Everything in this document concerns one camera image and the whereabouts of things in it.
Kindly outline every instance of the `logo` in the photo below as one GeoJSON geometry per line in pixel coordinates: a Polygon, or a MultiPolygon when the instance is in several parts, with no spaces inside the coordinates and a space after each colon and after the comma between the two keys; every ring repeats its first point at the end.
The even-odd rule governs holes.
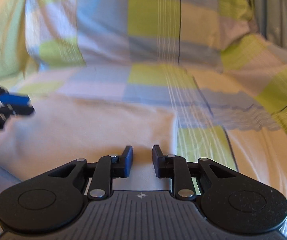
{"type": "Polygon", "coordinates": [[[141,192],[141,193],[139,193],[139,194],[137,195],[137,197],[143,199],[144,197],[146,197],[146,194],[144,194],[144,193],[141,192]]]}

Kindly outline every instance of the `ribbed gray surface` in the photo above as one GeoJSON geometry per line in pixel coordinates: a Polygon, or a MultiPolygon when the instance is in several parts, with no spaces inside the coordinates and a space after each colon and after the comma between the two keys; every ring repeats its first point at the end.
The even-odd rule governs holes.
{"type": "Polygon", "coordinates": [[[47,236],[16,236],[1,240],[285,240],[279,232],[237,236],[208,223],[191,202],[166,191],[115,191],[108,200],[90,202],[71,226],[47,236]]]}

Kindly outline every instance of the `white fabric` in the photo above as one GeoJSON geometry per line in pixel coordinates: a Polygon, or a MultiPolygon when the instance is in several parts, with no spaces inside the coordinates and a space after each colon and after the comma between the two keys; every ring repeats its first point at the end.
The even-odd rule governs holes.
{"type": "Polygon", "coordinates": [[[32,117],[13,118],[0,133],[0,166],[20,180],[30,179],[77,158],[97,162],[133,146],[128,179],[114,180],[115,189],[170,189],[155,175],[151,150],[176,154],[177,119],[173,111],[52,95],[34,102],[32,117]]]}

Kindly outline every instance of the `bed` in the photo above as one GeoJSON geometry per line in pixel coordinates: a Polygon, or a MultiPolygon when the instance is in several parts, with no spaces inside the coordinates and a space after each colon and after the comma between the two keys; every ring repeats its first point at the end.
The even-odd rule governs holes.
{"type": "MultiPolygon", "coordinates": [[[[59,93],[175,110],[178,155],[287,198],[287,51],[253,15],[253,0],[6,0],[0,83],[32,102],[59,93]]],[[[18,182],[0,168],[0,192],[18,182]]]]}

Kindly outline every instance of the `bedsheet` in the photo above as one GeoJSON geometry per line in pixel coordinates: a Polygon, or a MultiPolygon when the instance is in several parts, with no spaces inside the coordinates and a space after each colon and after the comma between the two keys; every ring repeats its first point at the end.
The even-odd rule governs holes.
{"type": "MultiPolygon", "coordinates": [[[[13,91],[29,94],[32,101],[55,92],[174,109],[179,155],[193,162],[211,158],[287,197],[287,134],[240,87],[236,92],[232,79],[202,68],[141,64],[41,72],[13,91]]],[[[282,233],[287,236],[287,221],[282,233]]]]}

